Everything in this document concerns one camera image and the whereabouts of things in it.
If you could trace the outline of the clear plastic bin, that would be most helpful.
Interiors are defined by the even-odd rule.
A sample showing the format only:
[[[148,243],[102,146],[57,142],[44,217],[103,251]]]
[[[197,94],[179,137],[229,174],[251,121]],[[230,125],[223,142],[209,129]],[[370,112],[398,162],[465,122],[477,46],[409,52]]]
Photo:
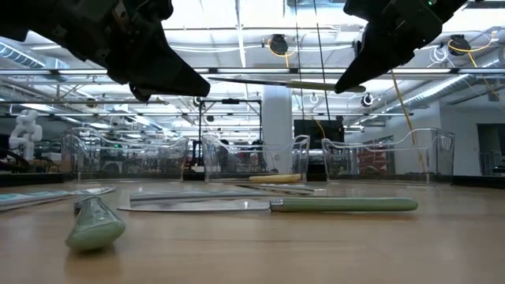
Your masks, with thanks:
[[[455,135],[437,128],[413,129],[364,143],[322,140],[328,181],[341,179],[430,184],[454,174]]]
[[[307,179],[310,137],[288,144],[225,144],[202,137],[205,181],[216,183],[301,184]]]
[[[189,139],[114,140],[77,127],[61,135],[62,171],[78,181],[162,178],[181,181]]]

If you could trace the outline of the person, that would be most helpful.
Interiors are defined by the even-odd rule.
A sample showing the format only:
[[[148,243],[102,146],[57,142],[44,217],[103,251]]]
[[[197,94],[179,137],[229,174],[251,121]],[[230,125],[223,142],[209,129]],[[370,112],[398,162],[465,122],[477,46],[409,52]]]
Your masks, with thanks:
[[[229,151],[227,148],[227,145],[230,143],[225,140],[221,139],[220,140],[221,145],[219,146],[219,165],[221,167],[222,172],[227,172],[229,168]]]
[[[261,140],[254,140],[252,142],[252,145],[254,145],[254,148],[252,148],[252,153],[249,154],[249,161],[250,165],[254,166],[255,171],[261,171],[263,169],[263,148],[261,145],[263,142]]]

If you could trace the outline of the green handled silverware piece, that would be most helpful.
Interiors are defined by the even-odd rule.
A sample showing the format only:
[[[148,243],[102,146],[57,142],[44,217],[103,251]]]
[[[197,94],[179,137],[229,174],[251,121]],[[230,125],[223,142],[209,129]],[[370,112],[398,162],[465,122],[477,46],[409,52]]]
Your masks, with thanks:
[[[225,77],[209,77],[209,80],[222,81],[229,83],[239,83],[239,84],[261,84],[261,85],[271,85],[271,86],[282,86],[286,88],[300,88],[300,89],[310,89],[319,91],[334,91],[335,86],[333,84],[316,83],[316,82],[305,82],[305,81],[270,81],[270,80],[248,80],[248,79],[238,79],[238,78],[225,78]]]
[[[75,223],[65,244],[74,252],[112,245],[125,232],[125,223],[100,197],[84,197],[74,204]]]

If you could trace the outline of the black frame stand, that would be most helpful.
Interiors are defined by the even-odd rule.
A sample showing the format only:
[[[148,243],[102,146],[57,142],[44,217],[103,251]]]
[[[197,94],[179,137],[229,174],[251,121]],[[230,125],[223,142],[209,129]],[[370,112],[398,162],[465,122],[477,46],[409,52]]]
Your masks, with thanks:
[[[224,106],[235,106],[235,105],[240,105],[240,104],[245,104],[249,110],[246,112],[232,112],[231,110],[228,110],[227,112],[223,111],[221,113],[209,113],[209,110],[215,105],[224,105]],[[253,116],[256,115],[259,118],[259,124],[254,126],[246,126],[246,128],[251,129],[251,128],[258,128],[258,134],[259,134],[259,140],[262,140],[263,137],[263,126],[262,126],[262,114],[263,114],[263,108],[262,108],[262,101],[259,99],[207,99],[207,100],[201,100],[198,102],[198,141],[194,143],[193,145],[193,158],[197,157],[198,166],[203,165],[203,147],[202,147],[202,136],[204,133],[208,133],[209,130],[208,128],[216,128],[216,132],[221,132],[224,130],[225,125],[219,126],[219,125],[207,125],[206,129],[203,129],[203,120],[206,117],[221,117],[221,118],[226,118],[226,117],[233,117],[233,116]]]

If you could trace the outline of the white structural column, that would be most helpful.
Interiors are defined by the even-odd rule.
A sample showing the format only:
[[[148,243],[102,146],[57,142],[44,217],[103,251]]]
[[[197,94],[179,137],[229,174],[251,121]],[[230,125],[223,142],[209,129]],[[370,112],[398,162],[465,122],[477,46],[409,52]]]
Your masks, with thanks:
[[[264,86],[262,98],[262,128],[269,170],[290,174],[293,140],[292,97],[290,89]]]

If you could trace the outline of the silver ventilation duct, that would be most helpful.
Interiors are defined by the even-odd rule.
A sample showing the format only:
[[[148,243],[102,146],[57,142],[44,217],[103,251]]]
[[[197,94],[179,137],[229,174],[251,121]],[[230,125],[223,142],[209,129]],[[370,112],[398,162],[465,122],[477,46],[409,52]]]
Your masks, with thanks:
[[[435,83],[428,83],[415,91],[402,95],[403,106],[417,108],[442,99],[450,94],[459,92],[483,80],[486,75],[498,74],[498,69],[505,73],[505,58],[497,58],[485,62],[477,67],[453,68],[451,76]]]
[[[68,69],[69,66],[57,58],[40,57],[23,50],[19,45],[0,39],[0,58],[15,62],[27,69]]]

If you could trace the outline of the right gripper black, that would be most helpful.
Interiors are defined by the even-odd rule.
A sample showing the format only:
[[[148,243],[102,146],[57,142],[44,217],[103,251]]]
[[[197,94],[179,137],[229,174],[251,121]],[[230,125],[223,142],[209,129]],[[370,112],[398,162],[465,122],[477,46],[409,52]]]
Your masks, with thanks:
[[[355,59],[335,92],[385,74],[439,36],[443,25],[468,0],[346,0],[345,13],[367,21]]]

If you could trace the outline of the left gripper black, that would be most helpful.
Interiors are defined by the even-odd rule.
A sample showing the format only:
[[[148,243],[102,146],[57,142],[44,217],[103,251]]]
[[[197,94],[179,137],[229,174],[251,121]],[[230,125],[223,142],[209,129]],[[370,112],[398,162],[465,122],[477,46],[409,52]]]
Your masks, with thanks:
[[[128,84],[140,102],[154,94],[205,97],[210,84],[156,35],[173,11],[171,0],[57,0],[50,34]]]

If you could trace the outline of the black monitor screen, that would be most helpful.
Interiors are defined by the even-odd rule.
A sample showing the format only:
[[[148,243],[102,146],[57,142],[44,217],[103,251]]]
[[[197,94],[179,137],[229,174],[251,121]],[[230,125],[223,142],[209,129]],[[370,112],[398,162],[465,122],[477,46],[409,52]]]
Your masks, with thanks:
[[[310,149],[321,149],[323,138],[334,142],[344,141],[344,127],[341,121],[319,121],[315,119],[294,120],[294,135],[310,137]]]

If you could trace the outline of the blue patterned handle fork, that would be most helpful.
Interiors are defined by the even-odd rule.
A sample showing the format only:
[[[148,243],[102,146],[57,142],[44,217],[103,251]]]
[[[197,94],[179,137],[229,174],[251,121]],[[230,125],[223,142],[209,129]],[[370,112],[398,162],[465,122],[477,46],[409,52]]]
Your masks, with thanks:
[[[113,192],[115,189],[115,187],[107,186],[93,189],[82,189],[77,191],[58,190],[53,192],[43,191],[0,194],[0,211],[8,211],[20,207],[50,203],[57,200],[64,200],[77,196],[100,196],[109,192]]]

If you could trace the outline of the blue patterned handle knife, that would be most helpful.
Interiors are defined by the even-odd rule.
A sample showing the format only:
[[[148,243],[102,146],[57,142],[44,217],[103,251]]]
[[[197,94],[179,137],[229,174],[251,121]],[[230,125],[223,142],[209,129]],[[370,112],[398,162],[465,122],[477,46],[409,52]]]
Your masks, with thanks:
[[[237,186],[250,188],[250,189],[260,189],[270,192],[280,192],[283,194],[291,195],[313,195],[315,189],[308,187],[306,185],[296,185],[296,184],[248,184],[239,183]]]

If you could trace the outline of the yellow handled silverware piece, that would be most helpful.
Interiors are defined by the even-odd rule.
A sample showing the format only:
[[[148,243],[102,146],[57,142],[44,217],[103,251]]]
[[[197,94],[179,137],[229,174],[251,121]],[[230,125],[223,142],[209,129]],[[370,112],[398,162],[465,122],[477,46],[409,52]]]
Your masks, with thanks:
[[[256,183],[297,183],[304,181],[302,174],[256,175],[251,177],[220,178],[221,182],[256,182]]]

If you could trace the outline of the white humanoid robot figure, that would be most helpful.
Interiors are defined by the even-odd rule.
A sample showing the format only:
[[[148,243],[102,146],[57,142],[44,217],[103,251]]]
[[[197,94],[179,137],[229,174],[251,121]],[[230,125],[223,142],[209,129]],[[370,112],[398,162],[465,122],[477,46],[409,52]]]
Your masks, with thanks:
[[[39,112],[36,110],[22,110],[16,118],[16,126],[9,136],[9,148],[22,149],[25,160],[32,160],[35,154],[35,142],[43,138],[43,129],[36,123]]]

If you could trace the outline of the green handled knife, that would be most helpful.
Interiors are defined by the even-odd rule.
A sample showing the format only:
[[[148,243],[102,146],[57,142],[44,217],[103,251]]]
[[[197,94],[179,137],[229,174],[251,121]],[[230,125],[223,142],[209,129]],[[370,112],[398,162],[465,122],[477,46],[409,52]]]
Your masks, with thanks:
[[[390,212],[415,211],[418,203],[402,197],[276,197],[269,200],[209,200],[134,204],[123,211],[151,212]]]

